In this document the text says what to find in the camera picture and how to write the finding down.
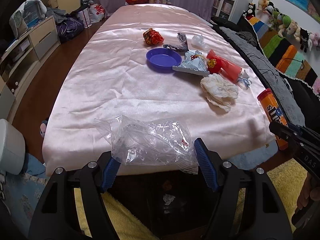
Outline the person's right hand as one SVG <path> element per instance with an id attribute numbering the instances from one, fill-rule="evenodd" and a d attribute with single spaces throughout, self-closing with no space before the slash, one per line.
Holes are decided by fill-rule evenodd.
<path id="1" fill-rule="evenodd" d="M 307 174 L 307 177 L 304 181 L 303 187 L 297 199 L 297 209 L 301 210 L 303 207 L 306 207 L 309 199 L 313 201 L 319 201 L 319 186 L 313 183 L 313 177 L 310 173 Z"/>

